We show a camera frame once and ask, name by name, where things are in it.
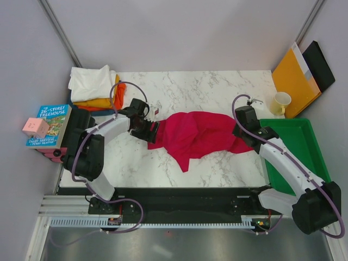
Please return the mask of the green plastic tray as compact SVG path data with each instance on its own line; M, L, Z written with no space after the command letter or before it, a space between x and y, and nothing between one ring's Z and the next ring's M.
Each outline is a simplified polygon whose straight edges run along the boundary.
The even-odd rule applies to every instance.
M271 127L291 153L325 182L331 181L311 122L308 119L261 119L262 127Z

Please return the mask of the orange folder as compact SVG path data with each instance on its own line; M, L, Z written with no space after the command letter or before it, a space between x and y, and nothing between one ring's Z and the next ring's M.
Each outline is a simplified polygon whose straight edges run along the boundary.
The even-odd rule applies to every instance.
M278 92L286 92L291 102L285 109L285 117L292 119L306 109L321 91L312 75L297 43L293 43L272 73Z

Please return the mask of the pink cube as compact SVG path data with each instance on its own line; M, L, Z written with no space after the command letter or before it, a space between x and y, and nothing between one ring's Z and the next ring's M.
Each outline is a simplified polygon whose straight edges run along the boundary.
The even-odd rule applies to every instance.
M30 117L25 123L22 131L28 136L44 138L49 130L49 124L42 118Z

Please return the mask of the yellow mug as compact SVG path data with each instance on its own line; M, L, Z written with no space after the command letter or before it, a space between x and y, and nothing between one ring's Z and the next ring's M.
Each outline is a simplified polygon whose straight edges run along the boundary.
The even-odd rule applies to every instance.
M284 115L285 110L291 103L291 96L286 92L278 92L270 102L270 112L274 115Z

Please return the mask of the red t shirt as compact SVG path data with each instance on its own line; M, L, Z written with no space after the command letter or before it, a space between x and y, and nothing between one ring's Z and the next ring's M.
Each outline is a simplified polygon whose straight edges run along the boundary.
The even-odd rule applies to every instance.
M149 150L164 148L182 172L189 170L190 159L200 159L218 151L234 154L249 152L251 147L233 135L236 121L228 115L206 111L175 113L160 121L155 143Z

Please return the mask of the pink and black dumbbell rack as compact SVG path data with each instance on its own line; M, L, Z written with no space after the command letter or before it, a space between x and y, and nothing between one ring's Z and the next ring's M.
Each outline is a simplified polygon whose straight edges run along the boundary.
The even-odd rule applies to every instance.
M59 148L37 148L36 150L46 158L56 163L62 163L67 151L70 134L76 129L87 129L95 124L91 113L85 109L72 109L62 143Z

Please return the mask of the white folded t shirt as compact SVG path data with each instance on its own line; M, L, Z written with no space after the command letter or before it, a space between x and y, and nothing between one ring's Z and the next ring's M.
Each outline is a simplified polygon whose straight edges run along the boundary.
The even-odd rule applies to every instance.
M101 69L73 67L68 84L71 101L74 103L109 98L115 79L116 72L110 70L109 65L105 65Z

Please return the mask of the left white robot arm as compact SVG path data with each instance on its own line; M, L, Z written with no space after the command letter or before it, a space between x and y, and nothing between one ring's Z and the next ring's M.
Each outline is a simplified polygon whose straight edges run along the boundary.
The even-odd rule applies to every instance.
M87 129L76 128L70 135L63 167L70 171L72 180L83 183L101 200L101 208L108 214L119 209L115 188L103 173L105 145L117 136L128 133L149 143L155 143L160 123L154 120L156 111L127 108L109 119Z

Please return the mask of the yellow folded t shirt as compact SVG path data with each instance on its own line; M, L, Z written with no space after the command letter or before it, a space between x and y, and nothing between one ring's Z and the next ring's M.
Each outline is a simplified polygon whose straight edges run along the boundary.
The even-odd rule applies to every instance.
M110 90L120 77L115 71L105 76L71 76L71 102L78 106L111 108Z

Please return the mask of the blue treehouse book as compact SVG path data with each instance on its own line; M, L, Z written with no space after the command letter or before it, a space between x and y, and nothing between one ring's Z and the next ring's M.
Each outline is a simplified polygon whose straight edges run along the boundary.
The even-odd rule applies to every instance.
M68 104L42 105L36 118L47 123L48 130L43 138L31 135L26 146L32 149L60 148L71 111Z

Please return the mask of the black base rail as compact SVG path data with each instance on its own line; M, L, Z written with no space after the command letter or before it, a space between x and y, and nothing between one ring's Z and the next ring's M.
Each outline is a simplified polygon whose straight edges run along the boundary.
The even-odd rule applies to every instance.
M268 216L253 198L255 188L117 188L113 200L90 199L89 214L122 215L125 223L220 224L240 223L241 217Z

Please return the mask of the orange folded t shirt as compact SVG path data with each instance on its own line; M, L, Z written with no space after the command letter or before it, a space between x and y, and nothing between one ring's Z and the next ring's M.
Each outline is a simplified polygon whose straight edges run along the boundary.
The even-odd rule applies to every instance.
M119 84L116 87L116 91L113 95L114 107L119 110L123 107L123 100L126 91L126 84ZM109 98L97 98L85 102L74 102L79 109L86 109L88 111L101 111L113 109Z

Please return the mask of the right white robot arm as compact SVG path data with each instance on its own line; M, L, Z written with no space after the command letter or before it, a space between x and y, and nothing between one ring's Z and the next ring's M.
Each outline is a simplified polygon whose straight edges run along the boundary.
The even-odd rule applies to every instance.
M342 238L345 225L339 185L325 182L296 158L271 127L261 126L252 106L232 108L232 113L236 121L233 134L269 162L294 192L289 195L263 186L249 200L250 210L261 214L271 209L292 218L305 234L321 231L331 238Z

